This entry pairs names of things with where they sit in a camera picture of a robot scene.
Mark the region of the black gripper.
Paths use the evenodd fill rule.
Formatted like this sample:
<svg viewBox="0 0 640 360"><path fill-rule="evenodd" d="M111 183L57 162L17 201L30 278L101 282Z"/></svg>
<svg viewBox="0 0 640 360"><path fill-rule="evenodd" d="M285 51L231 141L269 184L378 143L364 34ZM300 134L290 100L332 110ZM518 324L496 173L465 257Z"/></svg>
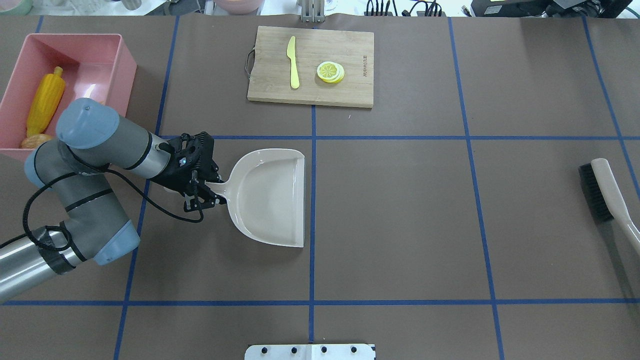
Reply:
<svg viewBox="0 0 640 360"><path fill-rule="evenodd" d="M183 133L156 148L169 155L166 166L150 180L185 196L185 213L201 212L226 205L227 199L215 193L206 182L219 182L218 166L213 160L214 138L206 131L195 135Z"/></svg>

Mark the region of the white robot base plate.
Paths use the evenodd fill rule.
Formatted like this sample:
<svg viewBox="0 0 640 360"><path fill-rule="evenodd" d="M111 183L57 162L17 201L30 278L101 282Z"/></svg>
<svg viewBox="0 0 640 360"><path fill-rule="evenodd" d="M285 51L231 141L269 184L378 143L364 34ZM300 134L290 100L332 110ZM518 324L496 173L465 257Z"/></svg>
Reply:
<svg viewBox="0 0 640 360"><path fill-rule="evenodd" d="M254 344L245 360L375 360L375 346L366 343Z"/></svg>

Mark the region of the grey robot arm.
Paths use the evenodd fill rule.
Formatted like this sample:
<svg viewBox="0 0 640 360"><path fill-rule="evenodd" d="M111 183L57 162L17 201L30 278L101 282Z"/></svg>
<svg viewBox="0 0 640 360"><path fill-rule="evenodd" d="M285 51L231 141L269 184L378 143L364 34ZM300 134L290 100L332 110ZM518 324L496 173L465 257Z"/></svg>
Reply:
<svg viewBox="0 0 640 360"><path fill-rule="evenodd" d="M214 139L201 132L166 140L91 98L78 98L62 112L55 139L27 157L25 175L37 191L22 212L23 234L1 246L1 301L6 302L87 260L106 265L141 241L106 174L112 169L148 179L185 198L198 212L227 201L213 161Z"/></svg>

